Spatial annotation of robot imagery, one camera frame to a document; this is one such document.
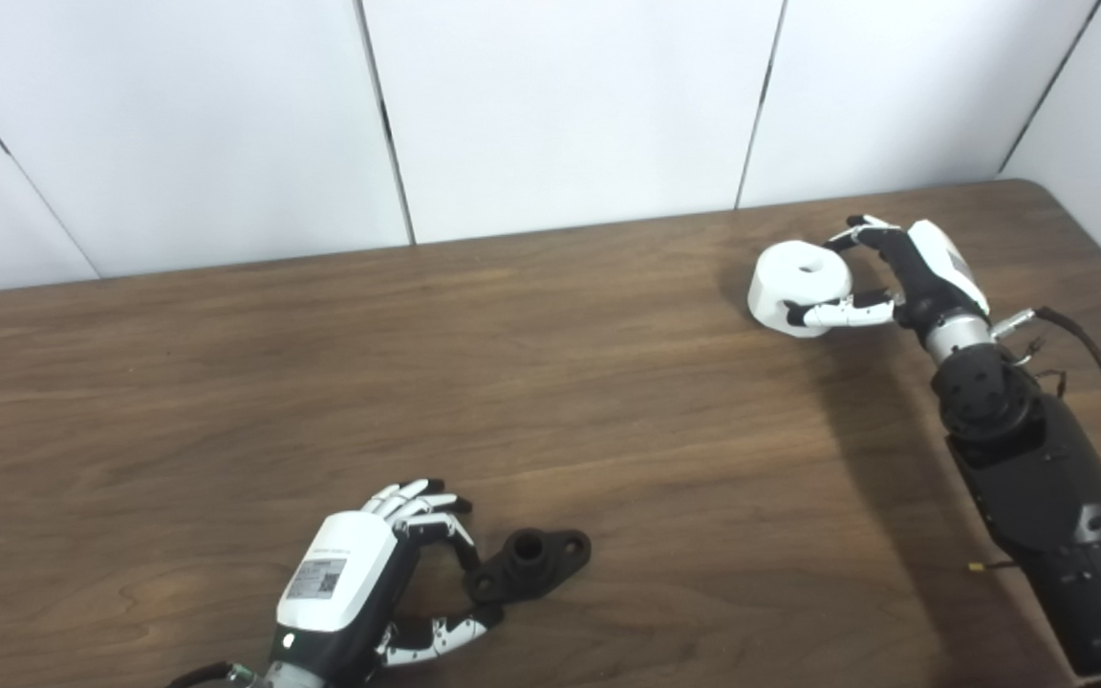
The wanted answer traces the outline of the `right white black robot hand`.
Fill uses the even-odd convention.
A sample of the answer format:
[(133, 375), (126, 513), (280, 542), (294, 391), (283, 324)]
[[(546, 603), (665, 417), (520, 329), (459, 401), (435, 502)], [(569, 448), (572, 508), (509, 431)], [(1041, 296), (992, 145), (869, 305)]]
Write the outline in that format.
[(816, 304), (787, 302), (787, 323), (804, 328), (857, 328), (896, 323), (922, 338), (944, 319), (974, 316), (988, 325), (990, 305), (975, 286), (964, 256), (939, 226), (914, 222), (908, 229), (874, 215), (852, 215), (848, 229), (821, 247), (835, 254), (855, 247), (872, 249), (890, 266), (900, 290), (866, 290)]

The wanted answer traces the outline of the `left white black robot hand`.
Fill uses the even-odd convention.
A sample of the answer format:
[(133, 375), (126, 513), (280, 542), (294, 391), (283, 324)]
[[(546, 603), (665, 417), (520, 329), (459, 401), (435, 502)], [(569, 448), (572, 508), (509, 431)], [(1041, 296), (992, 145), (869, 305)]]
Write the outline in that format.
[(449, 546), (467, 574), (480, 567), (462, 522), (471, 507), (440, 479), (423, 478), (324, 518), (279, 598), (264, 682), (362, 687), (378, 671), (437, 660), (492, 632), (506, 618), (498, 604), (397, 616), (428, 546)]

